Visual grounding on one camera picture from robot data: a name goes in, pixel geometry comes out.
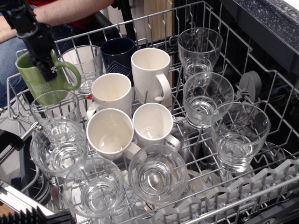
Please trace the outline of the person's forearm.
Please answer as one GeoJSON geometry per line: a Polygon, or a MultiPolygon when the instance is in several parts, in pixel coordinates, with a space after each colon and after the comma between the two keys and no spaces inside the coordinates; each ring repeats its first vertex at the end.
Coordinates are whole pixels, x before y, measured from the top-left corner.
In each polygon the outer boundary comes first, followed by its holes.
{"type": "Polygon", "coordinates": [[[67,24],[93,15],[108,6],[118,7],[118,0],[27,0],[38,22],[52,27],[54,40],[64,39],[72,27],[67,24]]]}

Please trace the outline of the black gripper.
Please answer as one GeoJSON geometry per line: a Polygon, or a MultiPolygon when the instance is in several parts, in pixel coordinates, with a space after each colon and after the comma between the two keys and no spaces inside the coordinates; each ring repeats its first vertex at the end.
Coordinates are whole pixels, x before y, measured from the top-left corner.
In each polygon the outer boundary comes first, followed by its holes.
{"type": "Polygon", "coordinates": [[[51,58],[55,47],[48,24],[38,22],[33,9],[25,0],[2,0],[0,12],[8,22],[10,28],[17,32],[38,67],[45,81],[57,77],[57,69],[51,58]]]}

